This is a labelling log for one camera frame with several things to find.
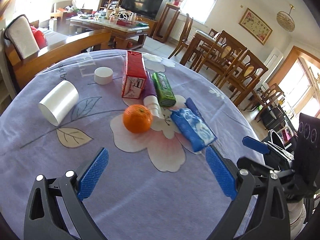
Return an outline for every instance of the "white bottle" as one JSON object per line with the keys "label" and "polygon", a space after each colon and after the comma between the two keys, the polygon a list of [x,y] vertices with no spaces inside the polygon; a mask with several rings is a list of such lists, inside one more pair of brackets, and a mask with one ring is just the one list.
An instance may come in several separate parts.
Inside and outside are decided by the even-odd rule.
{"label": "white bottle", "polygon": [[131,14],[131,17],[130,17],[130,22],[135,22],[135,20],[136,20],[136,16],[137,16],[137,14],[136,13],[132,13]]}

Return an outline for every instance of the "white cylinder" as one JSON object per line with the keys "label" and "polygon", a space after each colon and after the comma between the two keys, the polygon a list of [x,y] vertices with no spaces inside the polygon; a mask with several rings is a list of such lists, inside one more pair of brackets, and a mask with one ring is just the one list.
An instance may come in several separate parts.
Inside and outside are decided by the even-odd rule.
{"label": "white cylinder", "polygon": [[99,85],[106,85],[112,81],[113,70],[108,67],[98,67],[94,71],[94,81]]}
{"label": "white cylinder", "polygon": [[164,118],[156,96],[146,96],[143,100],[143,105],[150,110],[153,117]]}
{"label": "white cylinder", "polygon": [[132,13],[132,14],[131,14],[131,17],[130,17],[130,21],[131,21],[131,22],[135,22],[136,16],[137,16],[136,13]]}
{"label": "white cylinder", "polygon": [[54,126],[58,126],[63,118],[79,100],[77,89],[69,81],[61,81],[39,103],[43,116]]}

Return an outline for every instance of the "leaf print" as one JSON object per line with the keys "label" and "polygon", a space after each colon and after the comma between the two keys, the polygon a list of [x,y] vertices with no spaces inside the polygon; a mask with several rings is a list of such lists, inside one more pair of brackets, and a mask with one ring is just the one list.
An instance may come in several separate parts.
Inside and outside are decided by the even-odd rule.
{"label": "leaf print", "polygon": [[71,114],[71,120],[77,120],[86,116],[101,97],[86,98],[76,104]]}
{"label": "leaf print", "polygon": [[67,148],[76,148],[92,140],[91,137],[76,128],[58,128],[57,136],[60,143]]}

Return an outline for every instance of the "round table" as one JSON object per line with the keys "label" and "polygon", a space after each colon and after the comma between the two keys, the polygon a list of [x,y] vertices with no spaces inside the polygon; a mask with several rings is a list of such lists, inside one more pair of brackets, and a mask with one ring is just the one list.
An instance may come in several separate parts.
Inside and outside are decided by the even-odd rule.
{"label": "round table", "polygon": [[[48,179],[75,170],[100,147],[109,163],[92,195],[83,201],[109,239],[206,239],[230,204],[203,152],[193,153],[188,141],[165,111],[163,125],[131,134],[121,115],[136,100],[121,98],[124,50],[83,53],[38,74],[0,117],[0,212],[20,239],[26,204],[38,174]],[[216,148],[234,163],[247,156],[264,163],[262,155],[242,145],[257,138],[233,103],[194,71],[168,59],[144,53],[145,66],[167,76],[176,107],[192,98],[218,139]],[[98,85],[96,68],[107,66],[113,81]],[[79,102],[59,127],[51,125],[38,102],[59,82],[68,80]],[[77,235],[66,208],[59,202],[70,232]],[[243,233],[255,200],[238,230]]]}

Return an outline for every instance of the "framed painting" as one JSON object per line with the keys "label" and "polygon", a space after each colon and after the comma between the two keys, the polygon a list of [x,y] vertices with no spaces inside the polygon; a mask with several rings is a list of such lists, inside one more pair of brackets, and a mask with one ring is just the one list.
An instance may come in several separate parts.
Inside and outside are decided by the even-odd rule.
{"label": "framed painting", "polygon": [[245,11],[239,24],[251,33],[262,45],[266,43],[272,33],[272,29],[249,8]]}

